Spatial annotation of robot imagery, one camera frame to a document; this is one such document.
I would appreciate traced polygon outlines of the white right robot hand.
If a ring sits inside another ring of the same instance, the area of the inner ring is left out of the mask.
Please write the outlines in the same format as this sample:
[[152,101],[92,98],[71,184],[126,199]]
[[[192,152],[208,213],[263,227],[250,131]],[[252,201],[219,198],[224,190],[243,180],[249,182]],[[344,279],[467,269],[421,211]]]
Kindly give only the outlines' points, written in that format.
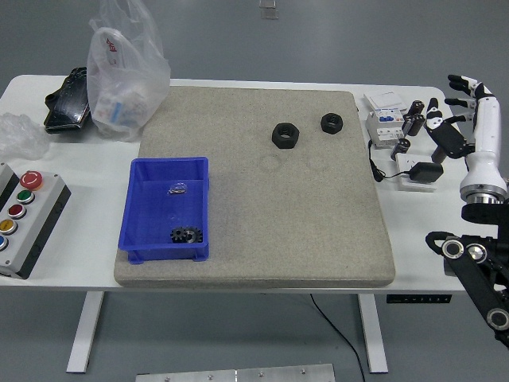
[[467,113],[445,119],[437,99],[426,112],[425,130],[437,145],[432,162],[463,158],[467,175],[460,184],[460,197],[467,203],[502,204],[508,195],[499,172],[502,142],[500,105],[483,82],[467,76],[449,75],[449,86],[464,92],[467,99],[446,99],[450,106],[462,106]]

